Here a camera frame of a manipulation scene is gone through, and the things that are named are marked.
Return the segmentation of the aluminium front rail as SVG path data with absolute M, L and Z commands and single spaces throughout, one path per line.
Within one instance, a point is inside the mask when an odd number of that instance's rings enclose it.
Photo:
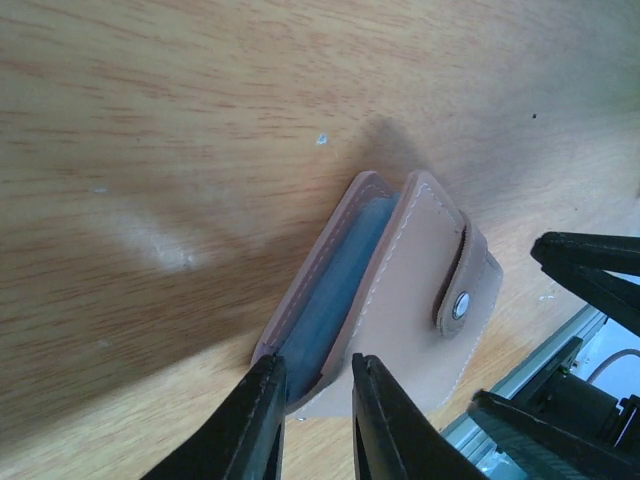
M 582 309 L 491 391 L 625 460 L 601 478 L 638 478 L 639 338 L 605 314 Z

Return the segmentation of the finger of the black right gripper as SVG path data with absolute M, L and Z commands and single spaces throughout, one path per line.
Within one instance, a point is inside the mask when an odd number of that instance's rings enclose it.
M 542 272 L 566 290 L 639 333 L 639 239 L 569 232 L 547 232 L 531 256 Z
M 472 419 L 532 479 L 637 479 L 639 456 L 589 440 L 480 390 Z

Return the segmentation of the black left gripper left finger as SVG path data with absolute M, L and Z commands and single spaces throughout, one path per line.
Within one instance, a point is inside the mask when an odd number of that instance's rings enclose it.
M 286 368 L 262 356 L 207 421 L 146 479 L 279 479 Z

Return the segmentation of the pink leather card holder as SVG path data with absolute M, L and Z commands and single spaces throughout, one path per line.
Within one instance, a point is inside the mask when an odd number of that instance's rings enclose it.
M 351 359 L 379 357 L 423 412 L 456 390 L 503 278 L 485 236 L 427 171 L 395 191 L 359 173 L 261 335 L 298 418 L 346 417 Z

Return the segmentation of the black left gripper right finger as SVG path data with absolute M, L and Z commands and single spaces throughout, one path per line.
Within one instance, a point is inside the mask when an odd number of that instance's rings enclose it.
M 384 363 L 352 357 L 353 451 L 358 479 L 483 479 L 429 423 Z

